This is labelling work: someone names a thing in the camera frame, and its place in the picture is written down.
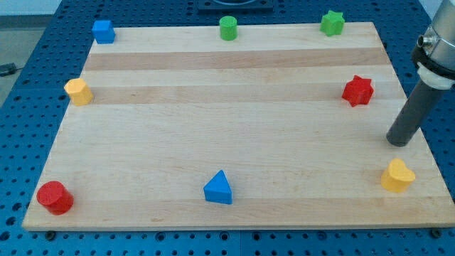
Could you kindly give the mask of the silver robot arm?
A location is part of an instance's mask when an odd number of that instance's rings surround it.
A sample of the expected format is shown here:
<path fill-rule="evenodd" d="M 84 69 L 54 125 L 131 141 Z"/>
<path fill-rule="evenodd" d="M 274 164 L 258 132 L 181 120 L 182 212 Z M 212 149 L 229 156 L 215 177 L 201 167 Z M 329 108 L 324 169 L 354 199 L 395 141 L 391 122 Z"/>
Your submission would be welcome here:
<path fill-rule="evenodd" d="M 454 80 L 454 1 L 443 0 L 424 34 L 417 39 L 412 62 Z"/>

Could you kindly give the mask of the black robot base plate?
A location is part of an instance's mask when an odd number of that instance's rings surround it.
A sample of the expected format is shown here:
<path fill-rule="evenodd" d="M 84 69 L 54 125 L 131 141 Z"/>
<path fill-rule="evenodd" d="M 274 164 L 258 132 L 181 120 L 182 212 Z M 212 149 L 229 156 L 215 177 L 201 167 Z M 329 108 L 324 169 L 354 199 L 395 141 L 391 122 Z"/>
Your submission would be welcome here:
<path fill-rule="evenodd" d="M 199 11 L 270 11 L 274 0 L 195 0 Z"/>

